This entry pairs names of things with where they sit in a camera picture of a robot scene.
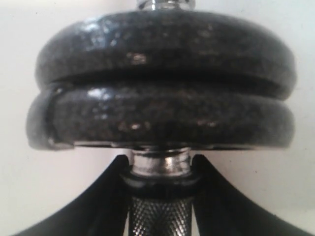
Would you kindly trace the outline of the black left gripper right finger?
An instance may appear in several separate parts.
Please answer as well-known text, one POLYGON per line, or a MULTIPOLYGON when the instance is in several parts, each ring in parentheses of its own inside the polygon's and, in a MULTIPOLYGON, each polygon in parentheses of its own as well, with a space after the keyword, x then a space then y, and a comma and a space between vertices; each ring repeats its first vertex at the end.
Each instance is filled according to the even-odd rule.
POLYGON ((202 177, 193 203, 201 236, 306 236, 308 233, 266 211, 230 184, 201 154, 192 166, 202 177))

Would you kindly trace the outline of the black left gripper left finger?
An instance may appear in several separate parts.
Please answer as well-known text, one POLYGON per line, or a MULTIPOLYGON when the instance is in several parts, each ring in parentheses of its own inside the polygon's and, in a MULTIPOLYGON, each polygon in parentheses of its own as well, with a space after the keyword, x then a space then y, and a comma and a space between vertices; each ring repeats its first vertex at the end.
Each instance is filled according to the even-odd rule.
POLYGON ((127 156, 118 155, 80 196, 19 235, 122 236, 128 200, 120 173, 128 166, 127 156))

